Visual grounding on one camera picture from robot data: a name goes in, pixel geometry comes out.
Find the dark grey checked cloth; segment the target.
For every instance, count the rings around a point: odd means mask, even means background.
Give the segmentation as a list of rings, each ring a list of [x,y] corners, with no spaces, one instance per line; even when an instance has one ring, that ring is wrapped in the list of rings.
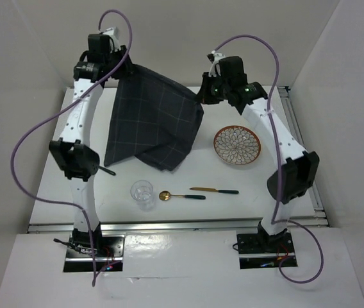
[[[141,65],[134,69],[117,87],[104,166],[136,157],[173,171],[191,152],[204,110],[184,85]]]

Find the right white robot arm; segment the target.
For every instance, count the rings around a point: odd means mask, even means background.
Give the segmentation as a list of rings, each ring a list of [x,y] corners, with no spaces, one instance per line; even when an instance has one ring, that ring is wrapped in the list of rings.
[[[293,212],[293,200],[304,196],[313,185],[319,166],[315,151],[300,145],[269,103],[268,94],[258,83],[249,83],[239,56],[208,54],[211,67],[203,73],[196,100],[205,105],[227,101],[250,124],[276,163],[267,180],[267,189],[276,201],[274,210],[258,224],[256,243],[264,252],[272,251],[284,236]]]

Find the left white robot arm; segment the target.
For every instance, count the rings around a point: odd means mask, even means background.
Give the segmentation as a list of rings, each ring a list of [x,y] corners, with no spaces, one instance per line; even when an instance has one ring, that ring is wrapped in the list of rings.
[[[104,89],[103,77],[119,79],[133,71],[126,51],[119,43],[116,27],[88,36],[88,50],[74,66],[75,107],[59,138],[49,143],[51,155],[70,182],[73,202],[80,206],[74,217],[71,244],[89,256],[101,253],[104,242],[94,198],[94,176],[100,158],[90,148],[90,131]]]

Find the floral patterned plate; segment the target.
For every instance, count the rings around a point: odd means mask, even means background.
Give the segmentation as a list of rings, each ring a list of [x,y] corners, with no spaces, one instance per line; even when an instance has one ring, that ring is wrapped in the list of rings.
[[[261,142],[250,129],[231,125],[220,129],[215,134],[213,148],[224,162],[235,166],[245,166],[260,156]]]

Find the clear drinking glass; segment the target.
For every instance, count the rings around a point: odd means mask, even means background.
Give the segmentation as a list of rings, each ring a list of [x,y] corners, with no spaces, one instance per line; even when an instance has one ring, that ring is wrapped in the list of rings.
[[[154,207],[154,189],[150,182],[139,180],[130,189],[130,195],[141,210],[148,211]]]

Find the aluminium rail frame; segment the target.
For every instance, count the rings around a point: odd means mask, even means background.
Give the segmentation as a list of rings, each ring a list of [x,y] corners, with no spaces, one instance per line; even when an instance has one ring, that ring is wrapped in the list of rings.
[[[105,89],[95,110],[90,147],[100,154],[102,161],[108,139],[109,122],[116,88]],[[245,166],[226,164],[213,149],[213,138],[223,127],[242,125],[247,121],[223,102],[205,105],[204,118],[190,154],[174,173],[158,171],[135,157],[123,160],[110,169],[116,176],[98,172],[95,176],[95,207],[103,230],[154,230],[182,228],[253,227],[274,208],[266,181],[275,165],[266,141],[261,137],[261,154]],[[146,209],[131,197],[131,186],[147,180],[154,188],[154,204]],[[240,194],[191,191],[191,187],[233,189]],[[205,200],[172,198],[160,201],[158,194],[203,194]],[[293,218],[309,226],[327,225],[326,215],[320,212],[314,190],[292,200]],[[72,201],[69,181],[48,155],[37,195],[42,198]],[[36,201],[29,222],[29,232],[71,231],[74,207]]]

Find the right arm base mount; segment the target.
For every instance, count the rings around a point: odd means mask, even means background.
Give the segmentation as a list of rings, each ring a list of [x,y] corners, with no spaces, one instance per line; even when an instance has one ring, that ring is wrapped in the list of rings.
[[[281,239],[263,244],[258,234],[237,234],[232,249],[238,253],[241,270],[298,267],[292,235],[287,231]]]

